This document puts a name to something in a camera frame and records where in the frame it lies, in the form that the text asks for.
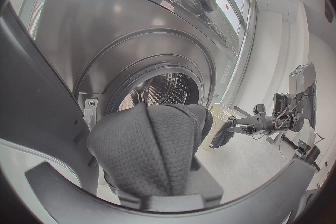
washing machine drum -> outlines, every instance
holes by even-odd
[[[181,73],[166,73],[149,79],[133,89],[122,101],[118,111],[134,107],[139,102],[153,104],[187,104],[190,83]]]
[[[148,0],[45,0],[36,43],[82,110],[98,99],[97,120],[139,102],[209,105],[213,96],[212,41]]]

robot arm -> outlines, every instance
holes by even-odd
[[[234,121],[237,127],[227,130],[235,133],[272,135],[288,129],[299,132],[298,149],[304,155],[314,146],[316,122],[316,74],[313,63],[299,66],[289,75],[289,94],[274,95],[272,115],[266,116],[263,104],[253,108],[254,116]]]

dark clothing item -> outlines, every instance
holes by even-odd
[[[235,133],[227,131],[227,128],[235,127],[236,125],[233,121],[236,119],[237,118],[235,116],[229,116],[228,120],[225,121],[222,128],[215,134],[214,138],[212,139],[212,142],[210,144],[211,148],[219,148],[226,145],[227,142],[230,141]]]
[[[152,105],[108,114],[87,147],[110,184],[137,197],[183,195],[191,159],[212,126],[203,106]]]

cable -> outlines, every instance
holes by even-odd
[[[322,140],[324,140],[324,138],[323,138],[323,139],[320,139],[319,141],[317,141],[314,145],[316,145],[318,142],[321,142]]]
[[[310,88],[310,87],[308,87],[308,88],[304,91],[302,97],[301,97],[300,100],[297,102],[296,106],[292,108],[293,111],[294,111],[294,109],[297,107],[297,105],[301,102],[301,100],[303,99],[303,97],[304,97],[306,91],[307,91],[309,88]]]
[[[259,140],[259,139],[263,138],[264,136],[265,136],[265,134],[263,134],[263,135],[260,136],[259,138],[254,138],[254,135],[252,135],[252,138],[253,138],[254,140]]]
[[[274,123],[275,129],[280,129],[281,126],[284,124],[284,122],[283,122],[279,127],[277,127],[277,122],[278,122],[279,118],[281,118],[286,113],[286,111],[287,111],[287,106],[286,106],[285,110],[276,118],[275,123]]]
[[[315,133],[316,133],[317,136],[318,136],[319,138],[321,138],[322,140],[325,139],[325,137],[321,137],[321,136],[317,133],[317,131],[315,131]]]
[[[319,137],[319,138],[321,138],[319,141],[317,141],[314,145],[316,145],[318,142],[321,142],[322,140],[324,140],[325,139],[325,137],[321,137],[318,133],[317,133],[317,131],[315,131],[315,134],[317,134],[317,136]]]
[[[282,154],[281,151],[280,151],[280,144],[281,144],[281,141],[282,141],[282,137],[281,137],[281,139],[280,139],[280,143],[279,143],[279,152],[280,152],[281,156],[283,156],[283,154]]]

black panel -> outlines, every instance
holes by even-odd
[[[87,165],[86,139],[74,142],[89,132],[82,112],[11,6],[0,18],[0,40],[0,138],[59,159],[96,193],[98,167]]]
[[[282,223],[299,203],[314,169],[293,159],[271,180],[235,201],[205,211],[145,213],[103,201],[72,184],[50,164],[25,173],[44,208],[59,223]]]

